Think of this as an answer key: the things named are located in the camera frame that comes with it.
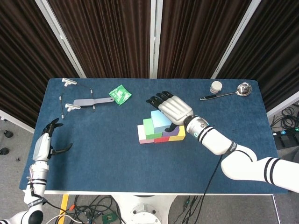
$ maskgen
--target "block stack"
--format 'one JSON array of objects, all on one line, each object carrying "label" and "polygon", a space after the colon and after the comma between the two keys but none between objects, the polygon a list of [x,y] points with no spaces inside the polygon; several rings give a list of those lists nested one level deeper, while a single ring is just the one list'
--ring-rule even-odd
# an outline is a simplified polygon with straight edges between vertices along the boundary
[{"label": "block stack", "polygon": [[159,143],[166,141],[182,141],[185,138],[184,126],[177,126],[172,132],[166,132],[171,121],[160,111],[152,111],[150,118],[143,120],[143,125],[138,125],[139,143]]}]

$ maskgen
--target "green wrapper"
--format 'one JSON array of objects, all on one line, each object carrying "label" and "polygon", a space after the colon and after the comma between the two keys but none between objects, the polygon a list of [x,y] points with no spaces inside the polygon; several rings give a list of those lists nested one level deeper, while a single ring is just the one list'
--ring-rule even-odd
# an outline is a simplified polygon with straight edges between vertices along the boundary
[{"label": "green wrapper", "polygon": [[118,105],[122,105],[132,95],[129,93],[123,85],[116,87],[109,95],[115,100]]}]

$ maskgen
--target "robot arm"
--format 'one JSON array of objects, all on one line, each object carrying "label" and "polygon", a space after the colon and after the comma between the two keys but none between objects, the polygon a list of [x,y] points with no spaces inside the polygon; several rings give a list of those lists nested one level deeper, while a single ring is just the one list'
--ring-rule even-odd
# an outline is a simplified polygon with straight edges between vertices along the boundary
[{"label": "robot arm", "polygon": [[41,224],[43,221],[43,204],[46,199],[43,197],[49,166],[47,162],[52,155],[67,152],[72,144],[69,144],[63,150],[55,151],[51,147],[51,137],[56,127],[63,124],[57,124],[58,119],[49,123],[41,137],[37,140],[33,153],[33,160],[35,161],[29,168],[29,181],[26,187],[24,202],[28,205],[28,211],[22,211],[10,219],[0,221],[0,224]]},{"label": "robot arm", "polygon": [[299,193],[299,164],[277,158],[257,160],[249,148],[231,141],[199,116],[177,96],[167,91],[146,102],[159,109],[172,121],[169,130],[184,125],[186,131],[215,155],[227,154],[221,162],[223,173],[233,180],[263,181]]}]

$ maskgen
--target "small jar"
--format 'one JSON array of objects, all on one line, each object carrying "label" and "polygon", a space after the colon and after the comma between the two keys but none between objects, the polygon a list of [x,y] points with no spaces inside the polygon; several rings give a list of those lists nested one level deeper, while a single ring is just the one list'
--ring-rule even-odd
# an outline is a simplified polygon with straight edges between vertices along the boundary
[{"label": "small jar", "polygon": [[214,81],[210,87],[210,92],[213,94],[218,93],[222,89],[222,84],[219,81]]}]

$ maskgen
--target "blue tablecloth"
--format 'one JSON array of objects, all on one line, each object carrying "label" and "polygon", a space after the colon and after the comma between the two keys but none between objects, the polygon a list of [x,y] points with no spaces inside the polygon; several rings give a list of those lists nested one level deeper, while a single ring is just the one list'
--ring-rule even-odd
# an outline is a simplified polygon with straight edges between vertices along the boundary
[{"label": "blue tablecloth", "polygon": [[[34,146],[46,124],[60,118],[64,125],[52,136],[54,149],[73,143],[69,152],[53,156],[49,161],[47,190],[139,192],[139,193],[203,193],[219,156],[212,154],[187,134],[183,141],[139,144],[137,125],[150,118],[155,110],[145,100],[161,91],[179,96],[196,115],[231,140],[255,151],[258,159],[277,157],[271,129],[258,87],[253,80],[219,80],[221,93],[233,92],[238,84],[253,86],[247,97],[226,96],[208,101],[210,79],[74,79],[92,87],[94,98],[109,97],[109,92],[123,84],[132,94],[121,106],[115,102],[74,110],[61,119],[59,95],[63,104],[90,98],[88,88],[81,85],[64,87],[62,80],[49,81],[23,173],[20,188],[27,185],[28,168],[34,163]],[[234,181],[219,167],[209,193],[273,194],[286,191],[255,181]]]}]

